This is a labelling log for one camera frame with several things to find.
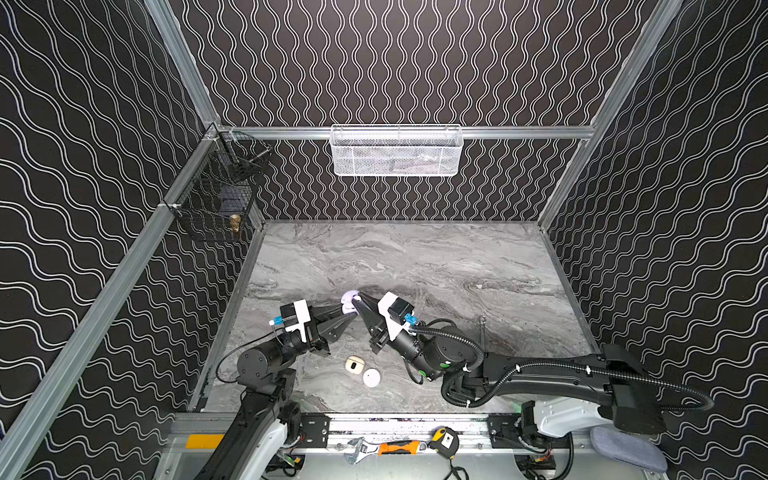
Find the gold object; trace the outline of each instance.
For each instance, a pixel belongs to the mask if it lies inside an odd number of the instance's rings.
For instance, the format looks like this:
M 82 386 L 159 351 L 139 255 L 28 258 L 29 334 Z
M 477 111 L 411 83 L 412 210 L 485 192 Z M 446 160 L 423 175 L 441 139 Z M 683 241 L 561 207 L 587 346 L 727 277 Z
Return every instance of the gold object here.
M 230 227 L 232 227 L 232 233 L 240 233 L 240 223 L 243 218 L 238 214 L 230 215 Z

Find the black patterned panel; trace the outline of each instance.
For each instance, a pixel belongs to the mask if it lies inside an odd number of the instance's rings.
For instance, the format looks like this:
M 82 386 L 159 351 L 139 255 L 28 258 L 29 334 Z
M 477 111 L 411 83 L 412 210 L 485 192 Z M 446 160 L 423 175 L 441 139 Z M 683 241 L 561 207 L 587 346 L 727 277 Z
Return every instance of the black patterned panel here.
M 281 220 L 536 220 L 577 143 L 468 141 L 453 177 L 339 177 L 327 141 L 281 141 L 257 203 Z
M 195 243 L 174 223 L 24 478 L 152 478 L 246 252 L 245 243 Z
M 551 238 L 592 333 L 715 398 L 670 477 L 768 478 L 768 4 L 687 0 Z
M 223 122 L 583 125 L 655 0 L 171 0 Z
M 0 438 L 203 130 L 141 0 L 0 0 Z

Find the white mesh basket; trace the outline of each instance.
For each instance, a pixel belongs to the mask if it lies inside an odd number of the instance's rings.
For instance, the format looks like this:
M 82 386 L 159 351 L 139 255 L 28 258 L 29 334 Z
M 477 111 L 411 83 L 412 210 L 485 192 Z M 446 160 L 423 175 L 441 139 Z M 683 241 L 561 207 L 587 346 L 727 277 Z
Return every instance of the white mesh basket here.
M 459 125 L 333 125 L 333 171 L 343 177 L 452 177 L 464 139 Z

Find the orange handle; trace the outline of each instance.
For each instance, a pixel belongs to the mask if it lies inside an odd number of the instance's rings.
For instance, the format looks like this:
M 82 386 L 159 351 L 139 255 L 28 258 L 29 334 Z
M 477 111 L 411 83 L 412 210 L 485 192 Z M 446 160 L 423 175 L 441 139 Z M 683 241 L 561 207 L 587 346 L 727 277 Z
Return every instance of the orange handle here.
M 382 443 L 379 446 L 379 455 L 391 455 L 393 453 L 416 455 L 419 451 L 419 440 L 401 440 L 399 442 Z

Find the blue-gray pad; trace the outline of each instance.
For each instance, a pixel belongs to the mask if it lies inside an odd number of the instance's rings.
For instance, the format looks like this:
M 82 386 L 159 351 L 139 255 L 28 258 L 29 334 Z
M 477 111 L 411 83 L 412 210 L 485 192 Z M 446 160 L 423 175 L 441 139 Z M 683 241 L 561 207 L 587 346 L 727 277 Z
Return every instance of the blue-gray pad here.
M 594 427 L 589 436 L 592 448 L 603 456 L 656 473 L 667 471 L 664 454 L 657 446 L 643 439 L 605 427 Z

